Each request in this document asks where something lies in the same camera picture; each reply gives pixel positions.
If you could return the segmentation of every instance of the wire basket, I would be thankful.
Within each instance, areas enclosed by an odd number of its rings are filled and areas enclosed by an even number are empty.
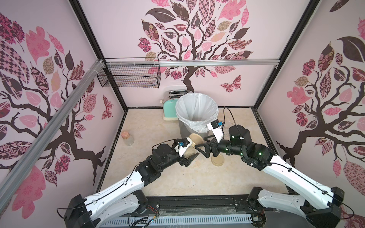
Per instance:
[[[144,58],[144,62],[123,61],[118,65],[107,64],[117,87],[159,88],[161,81],[160,61],[158,58]],[[97,77],[102,87],[111,87],[107,70],[103,68]]]

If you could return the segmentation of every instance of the trash can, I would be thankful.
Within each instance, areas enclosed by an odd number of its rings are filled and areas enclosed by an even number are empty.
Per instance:
[[[207,124],[218,118],[218,105],[208,95],[188,93],[177,100],[176,115],[182,138],[192,133],[204,138],[209,135]]]

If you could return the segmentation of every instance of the beige floor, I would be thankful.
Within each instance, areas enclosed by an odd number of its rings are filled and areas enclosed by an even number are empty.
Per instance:
[[[250,130],[252,140],[267,145],[250,108],[230,108],[236,123]],[[218,119],[223,121],[223,109]],[[123,130],[134,137],[135,142],[126,146],[120,137],[114,150],[101,189],[127,176],[133,167],[151,155],[151,146],[168,139],[181,138],[177,121],[164,121],[162,109],[128,110]],[[226,110],[226,121],[233,122]],[[188,196],[249,194],[252,187],[287,193],[285,185],[276,178],[252,168],[239,156],[223,154],[225,162],[216,167],[210,158],[199,155],[189,167],[178,163],[165,169],[161,177],[143,188],[146,196]]]

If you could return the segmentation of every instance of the white plastic bag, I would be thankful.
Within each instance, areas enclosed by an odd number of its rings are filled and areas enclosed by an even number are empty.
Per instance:
[[[176,102],[176,115],[186,127],[198,133],[208,132],[207,124],[218,118],[218,105],[202,93],[187,93]]]

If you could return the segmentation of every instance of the butterfly decal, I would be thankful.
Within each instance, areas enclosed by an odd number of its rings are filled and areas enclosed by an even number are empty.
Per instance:
[[[103,115],[101,116],[101,119],[110,118],[112,116],[112,111],[110,111],[113,108],[113,104],[108,101],[108,99],[103,95],[104,105],[106,107],[105,111],[103,112]]]
[[[233,89],[241,89],[241,75],[239,75],[238,77],[236,77],[234,80],[233,80],[233,83],[232,84],[229,84],[229,83],[224,83],[224,84],[221,84],[220,86],[222,86],[223,88],[226,89],[227,92],[229,92],[229,94],[231,94],[231,92],[233,91]]]

